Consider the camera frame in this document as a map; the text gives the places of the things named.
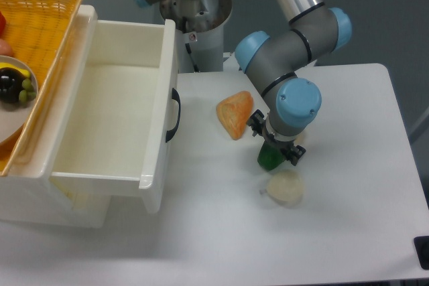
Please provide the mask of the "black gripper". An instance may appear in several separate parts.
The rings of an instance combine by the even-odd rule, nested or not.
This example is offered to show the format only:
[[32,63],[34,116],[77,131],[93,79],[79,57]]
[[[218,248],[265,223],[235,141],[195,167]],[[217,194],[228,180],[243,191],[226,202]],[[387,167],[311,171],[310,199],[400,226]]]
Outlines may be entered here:
[[292,165],[297,165],[306,153],[304,147],[294,144],[296,137],[279,134],[271,125],[269,115],[265,118],[259,109],[248,118],[246,125],[251,128],[253,137],[263,136],[265,142],[284,155]]

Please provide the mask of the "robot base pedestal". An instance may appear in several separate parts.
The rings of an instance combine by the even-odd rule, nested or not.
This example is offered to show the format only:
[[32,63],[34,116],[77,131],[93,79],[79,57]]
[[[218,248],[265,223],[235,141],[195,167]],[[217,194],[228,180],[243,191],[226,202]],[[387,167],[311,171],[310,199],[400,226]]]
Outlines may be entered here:
[[180,73],[223,70],[224,26],[232,0],[163,0],[160,15],[176,24]]

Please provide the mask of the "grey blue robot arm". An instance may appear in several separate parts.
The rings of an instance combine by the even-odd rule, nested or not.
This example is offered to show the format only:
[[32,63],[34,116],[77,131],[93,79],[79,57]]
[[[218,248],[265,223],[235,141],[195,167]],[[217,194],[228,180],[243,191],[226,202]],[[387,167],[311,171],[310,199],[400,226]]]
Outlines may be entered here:
[[[135,0],[140,7],[158,4],[160,15],[176,25],[181,72],[223,69],[223,27],[232,0]],[[255,111],[244,121],[263,137],[258,164],[272,170],[285,161],[297,164],[305,149],[297,136],[315,119],[321,103],[318,87],[296,71],[344,46],[352,36],[349,16],[323,0],[278,0],[289,30],[277,38],[256,31],[235,48],[235,58],[269,112]]]

